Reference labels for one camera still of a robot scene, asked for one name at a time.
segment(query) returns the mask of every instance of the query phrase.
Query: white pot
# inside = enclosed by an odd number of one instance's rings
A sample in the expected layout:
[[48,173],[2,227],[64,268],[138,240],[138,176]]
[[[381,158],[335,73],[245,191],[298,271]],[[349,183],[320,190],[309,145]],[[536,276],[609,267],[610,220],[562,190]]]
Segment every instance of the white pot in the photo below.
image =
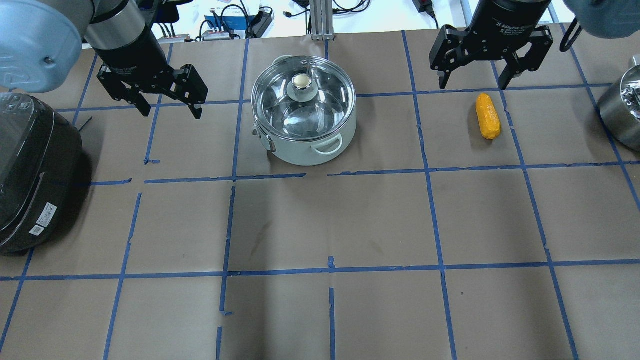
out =
[[288,163],[326,163],[353,140],[355,101],[353,83],[336,64],[314,56],[281,56],[253,87],[253,134]]

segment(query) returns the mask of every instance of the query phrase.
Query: barcode label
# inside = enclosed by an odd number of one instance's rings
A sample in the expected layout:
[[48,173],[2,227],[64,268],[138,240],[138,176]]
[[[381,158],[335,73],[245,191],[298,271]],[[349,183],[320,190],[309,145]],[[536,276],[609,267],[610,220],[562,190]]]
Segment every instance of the barcode label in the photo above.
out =
[[42,234],[43,231],[44,231],[44,227],[36,225],[36,226],[33,227],[33,229],[31,229],[29,234],[32,234],[32,235],[35,235],[35,236],[40,236],[40,234]]
[[57,209],[57,206],[47,203],[47,205],[44,207],[44,210],[42,210],[42,214],[40,214],[40,218],[38,219],[38,221],[36,221],[36,224],[42,227],[49,226],[49,223],[51,222],[53,215],[56,214]]

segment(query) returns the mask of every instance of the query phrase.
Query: corn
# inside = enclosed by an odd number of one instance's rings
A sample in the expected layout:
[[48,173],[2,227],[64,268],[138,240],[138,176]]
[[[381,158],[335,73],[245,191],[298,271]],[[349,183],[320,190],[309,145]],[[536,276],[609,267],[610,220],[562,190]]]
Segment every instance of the corn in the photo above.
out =
[[476,100],[476,113],[483,138],[493,140],[500,135],[500,118],[495,111],[491,97],[485,93],[480,94]]

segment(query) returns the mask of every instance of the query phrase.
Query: metal post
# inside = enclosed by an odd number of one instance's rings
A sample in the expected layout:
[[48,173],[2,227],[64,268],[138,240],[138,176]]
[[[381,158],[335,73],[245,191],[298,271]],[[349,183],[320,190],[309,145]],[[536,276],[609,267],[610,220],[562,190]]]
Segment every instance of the metal post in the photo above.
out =
[[311,0],[311,39],[333,40],[334,37],[331,0]]

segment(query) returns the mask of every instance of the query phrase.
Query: stainless steel container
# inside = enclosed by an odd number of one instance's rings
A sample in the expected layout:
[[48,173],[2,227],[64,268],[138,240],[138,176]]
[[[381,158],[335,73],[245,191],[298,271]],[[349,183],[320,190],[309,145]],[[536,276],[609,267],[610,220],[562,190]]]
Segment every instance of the stainless steel container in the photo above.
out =
[[640,151],[640,65],[613,83],[598,107],[611,134],[629,149]]
[[356,131],[356,94],[338,65],[314,56],[281,56],[258,78],[252,93],[262,145],[294,165],[326,163]]

